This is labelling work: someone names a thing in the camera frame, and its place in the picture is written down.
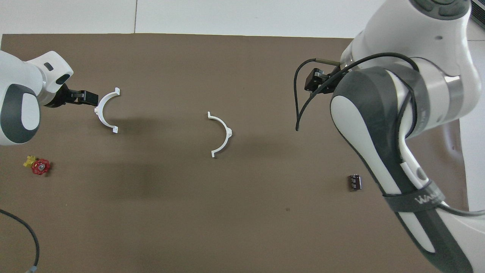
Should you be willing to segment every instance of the red valve handle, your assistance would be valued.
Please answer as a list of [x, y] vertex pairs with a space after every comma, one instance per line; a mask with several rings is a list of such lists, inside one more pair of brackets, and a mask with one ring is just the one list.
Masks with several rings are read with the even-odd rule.
[[50, 163], [48, 160], [39, 159], [32, 164], [32, 172], [38, 175], [46, 173], [50, 169]]

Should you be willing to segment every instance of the cable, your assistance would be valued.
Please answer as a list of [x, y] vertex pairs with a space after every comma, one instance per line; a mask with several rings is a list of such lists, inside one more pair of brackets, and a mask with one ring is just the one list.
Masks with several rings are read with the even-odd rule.
[[298, 74], [300, 73], [300, 69], [308, 63], [316, 62], [317, 59], [308, 59], [300, 64], [300, 66], [295, 71], [295, 77], [293, 79], [293, 91], [295, 93], [295, 107], [296, 107], [296, 117], [298, 118], [298, 94], [296, 93], [296, 79], [298, 78]]
[[413, 123], [411, 124], [411, 128], [409, 129], [409, 131], [406, 133], [406, 137], [408, 137], [413, 133], [414, 128], [416, 128], [416, 124], [418, 122], [418, 107], [416, 105], [416, 95], [414, 94], [414, 89], [405, 80], [403, 80], [401, 77], [396, 75], [394, 72], [391, 71], [391, 73], [394, 76], [396, 76], [404, 86], [406, 86], [407, 90], [411, 94], [411, 101], [413, 102], [411, 104], [411, 107], [412, 107], [412, 110], [413, 110]]
[[17, 222], [19, 222], [22, 225], [24, 225], [29, 230], [30, 234], [32, 235], [33, 241], [35, 243], [35, 262], [33, 263], [33, 265], [36, 267], [37, 266], [37, 263], [39, 262], [39, 252], [40, 252], [40, 249], [39, 249], [39, 241], [37, 240], [37, 236], [35, 235], [35, 232], [32, 230], [32, 228], [29, 226], [29, 224], [27, 224], [25, 221], [23, 221], [19, 217], [15, 216], [15, 215], [13, 215], [13, 214], [11, 214], [9, 212], [6, 212], [3, 209], [0, 209], [0, 213], [5, 214], [6, 216], [8, 216], [10, 218], [13, 218]]
[[326, 65], [331, 65], [335, 66], [335, 69], [330, 73], [330, 75], [334, 75], [340, 70], [340, 63], [336, 61], [331, 61], [331, 60], [326, 60], [326, 59], [319, 59], [319, 58], [313, 58], [313, 59], [308, 59], [300, 64], [300, 66], [296, 69], [295, 71], [295, 77], [293, 78], [293, 91], [295, 93], [295, 107], [296, 107], [296, 117], [298, 118], [298, 113], [299, 113], [299, 108], [298, 108], [298, 94], [296, 91], [296, 80], [298, 79], [298, 74], [300, 73], [300, 70], [302, 67], [304, 67], [308, 63], [320, 63], [320, 64], [326, 64]]
[[374, 54], [374, 55], [371, 55], [371, 56], [367, 56], [365, 58], [362, 58], [362, 59], [360, 59], [360, 60], [358, 60], [358, 61], [356, 61], [356, 62], [348, 65], [347, 67], [343, 68], [342, 70], [338, 71], [334, 75], [332, 75], [328, 80], [326, 80], [322, 85], [320, 85], [313, 93], [310, 94], [310, 97], [307, 99], [307, 101], [303, 105], [301, 111], [299, 112], [299, 114], [297, 113], [297, 115], [296, 115], [295, 130], [298, 131], [298, 129], [300, 127], [300, 119], [301, 119], [301, 117], [303, 115], [303, 112], [305, 111], [305, 109], [307, 108], [308, 104], [310, 103], [310, 101], [316, 95], [318, 95], [325, 87], [327, 87], [329, 84], [331, 84], [334, 80], [336, 80], [336, 79], [340, 78], [341, 76], [343, 76], [350, 69], [352, 69], [352, 68], [360, 65], [361, 63], [370, 61], [372, 59], [380, 58], [380, 57], [395, 57], [395, 58], [399, 58], [399, 59], [402, 59], [402, 60], [406, 61], [407, 63], [409, 63], [414, 70], [416, 70], [418, 72], [420, 70], [419, 67], [418, 67], [418, 65], [411, 58], [409, 58], [409, 57], [407, 57], [405, 55], [399, 54], [399, 53], [385, 52], [385, 53], [378, 53], [378, 54]]
[[449, 212], [451, 214], [455, 214], [458, 216], [463, 216], [463, 217], [479, 217], [479, 216], [484, 216], [485, 215], [485, 210], [479, 210], [479, 211], [463, 211], [463, 210], [458, 210], [456, 208], [452, 208], [443, 204], [438, 205], [439, 208], [442, 210]]
[[403, 161], [403, 155], [401, 154], [401, 149], [399, 149], [399, 132], [401, 128], [401, 121], [403, 121], [403, 116], [404, 116], [404, 112], [406, 110], [407, 104], [411, 101], [412, 93], [413, 91], [409, 90], [409, 92], [406, 94], [406, 97], [404, 98], [404, 102], [401, 105], [401, 109], [399, 110], [399, 113], [397, 115], [396, 129], [394, 131], [394, 137], [396, 141], [395, 149], [401, 160], [400, 163], [403, 163], [404, 161]]

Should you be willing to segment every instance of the black strap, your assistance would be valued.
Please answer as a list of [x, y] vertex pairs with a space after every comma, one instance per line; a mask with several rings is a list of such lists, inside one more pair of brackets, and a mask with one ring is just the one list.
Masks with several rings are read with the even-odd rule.
[[386, 202], [395, 212], [418, 212], [437, 207], [445, 200], [445, 195], [430, 180], [419, 190], [407, 194], [385, 194]]

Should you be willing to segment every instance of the valve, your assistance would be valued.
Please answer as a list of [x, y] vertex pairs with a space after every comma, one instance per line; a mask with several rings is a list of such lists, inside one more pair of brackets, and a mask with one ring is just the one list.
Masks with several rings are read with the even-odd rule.
[[34, 174], [42, 175], [49, 171], [50, 162], [46, 159], [39, 159], [33, 155], [29, 155], [24, 166], [31, 168]]

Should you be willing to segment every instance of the semicircular bracket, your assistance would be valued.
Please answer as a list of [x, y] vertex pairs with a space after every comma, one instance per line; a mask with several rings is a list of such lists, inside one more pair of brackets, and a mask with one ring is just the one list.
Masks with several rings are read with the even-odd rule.
[[218, 118], [218, 117], [215, 117], [215, 116], [211, 116], [210, 115], [210, 112], [208, 111], [207, 112], [207, 117], [209, 119], [213, 119], [213, 120], [217, 120], [218, 122], [222, 123], [222, 125], [224, 126], [224, 128], [226, 129], [226, 139], [224, 140], [224, 143], [217, 149], [211, 151], [212, 153], [212, 158], [215, 158], [215, 153], [221, 151], [222, 149], [224, 149], [224, 147], [227, 145], [227, 141], [229, 140], [229, 138], [232, 136], [232, 129], [229, 128], [226, 123], [224, 121], [222, 121], [222, 119]]
[[114, 92], [111, 92], [109, 94], [107, 94], [106, 96], [104, 96], [98, 103], [97, 107], [94, 108], [94, 112], [96, 113], [96, 115], [99, 117], [99, 120], [101, 121], [101, 123], [103, 123], [104, 125], [110, 127], [110, 128], [113, 128], [113, 133], [117, 134], [118, 133], [118, 127], [117, 126], [114, 126], [114, 125], [110, 125], [105, 119], [104, 119], [104, 116], [103, 116], [103, 109], [104, 109], [104, 105], [106, 104], [106, 102], [108, 102], [109, 99], [111, 98], [114, 98], [114, 97], [117, 97], [120, 95], [120, 89], [119, 88], [115, 88], [114, 89]]

